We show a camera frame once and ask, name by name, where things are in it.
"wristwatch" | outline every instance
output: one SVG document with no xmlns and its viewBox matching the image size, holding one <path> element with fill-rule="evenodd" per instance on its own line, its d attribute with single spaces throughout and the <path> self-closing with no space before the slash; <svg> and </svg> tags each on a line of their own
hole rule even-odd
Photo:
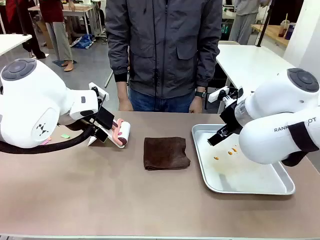
<svg viewBox="0 0 320 240">
<path fill-rule="evenodd" d="M 204 91 L 204 92 L 201 92 L 201 91 L 195 91 L 195 95 L 197 96 L 197 97 L 200 97 L 200 98 L 205 98 L 206 97 L 206 92 Z"/>
</svg>

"black pole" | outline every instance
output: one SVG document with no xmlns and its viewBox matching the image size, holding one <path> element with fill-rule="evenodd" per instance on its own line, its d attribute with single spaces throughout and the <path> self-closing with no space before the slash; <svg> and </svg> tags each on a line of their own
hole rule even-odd
<svg viewBox="0 0 320 240">
<path fill-rule="evenodd" d="M 265 19 L 265 22 L 264 22 L 264 25 L 263 25 L 263 29 L 262 29 L 262 32 L 261 32 L 260 39 L 258 41 L 257 47 L 261 47 L 261 42 L 262 42 L 262 40 L 264 38 L 264 35 L 266 33 L 267 26 L 268 26 L 269 20 L 271 18 L 271 13 L 272 13 L 272 10 L 274 9 L 274 6 L 275 6 L 275 2 L 276 2 L 276 0 L 272 0 L 271 5 L 269 7 L 268 15 L 266 16 L 266 19 Z"/>
<path fill-rule="evenodd" d="M 27 32 L 26 32 L 25 24 L 24 24 L 22 16 L 21 16 L 21 11 L 20 11 L 20 8 L 19 8 L 18 0 L 14 0 L 14 3 L 15 3 L 15 7 L 16 7 L 16 12 L 17 12 L 18 17 L 19 17 L 19 22 L 20 22 L 20 25 L 21 25 L 22 34 L 24 36 L 27 36 Z"/>
</svg>

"person's left hand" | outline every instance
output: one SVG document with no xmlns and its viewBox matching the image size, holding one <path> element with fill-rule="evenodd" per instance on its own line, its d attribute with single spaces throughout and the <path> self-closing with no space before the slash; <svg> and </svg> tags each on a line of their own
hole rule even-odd
<svg viewBox="0 0 320 240">
<path fill-rule="evenodd" d="M 74 12 L 76 10 L 76 6 L 73 1 L 69 0 L 69 10 Z"/>
<path fill-rule="evenodd" d="M 189 113 L 192 114 L 202 114 L 202 98 L 199 96 L 195 96 L 190 107 Z"/>
</svg>

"jacket zipper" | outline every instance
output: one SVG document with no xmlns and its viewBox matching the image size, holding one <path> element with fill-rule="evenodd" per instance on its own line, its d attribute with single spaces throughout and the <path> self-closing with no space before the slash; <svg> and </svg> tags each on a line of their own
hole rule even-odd
<svg viewBox="0 0 320 240">
<path fill-rule="evenodd" d="M 161 78 L 161 98 L 164 94 L 165 85 L 165 59 L 166 59 L 166 43 L 167 43 L 167 21 L 168 21 L 168 5 L 170 0 L 165 3 L 165 25 L 164 25 L 164 41 L 163 41 L 163 62 L 162 62 L 162 78 Z"/>
</svg>

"gray floor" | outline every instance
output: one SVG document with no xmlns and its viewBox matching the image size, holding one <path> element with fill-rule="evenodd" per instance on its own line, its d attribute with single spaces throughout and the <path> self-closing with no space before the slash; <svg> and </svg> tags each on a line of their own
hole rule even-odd
<svg viewBox="0 0 320 240">
<path fill-rule="evenodd" d="M 42 36 L 39 36 L 39 43 L 43 42 Z M 48 67 L 50 67 L 56 74 L 58 74 L 65 82 L 66 86 L 75 90 L 86 90 L 89 88 L 88 84 L 94 82 L 99 87 L 104 89 L 105 82 L 111 73 L 111 68 L 108 59 L 108 45 L 101 43 L 94 43 L 89 49 L 77 49 L 72 48 L 72 54 L 74 60 L 78 63 L 74 66 L 74 70 L 71 72 L 64 72 L 64 69 L 58 67 L 52 61 L 56 60 L 53 50 L 48 50 L 46 47 L 42 48 L 43 52 L 50 55 L 41 60 Z M 26 52 L 22 46 L 18 46 L 15 49 L 0 56 L 0 69 L 6 64 L 17 58 L 28 58 L 29 53 Z M 110 112 L 118 109 L 117 87 L 114 78 L 110 80 L 106 91 L 109 93 L 110 100 L 105 102 L 103 106 Z M 217 113 L 219 103 L 208 103 L 207 110 L 204 113 L 214 114 Z M 307 155 L 312 161 L 313 165 L 320 171 L 320 152 L 312 152 Z"/>
</svg>

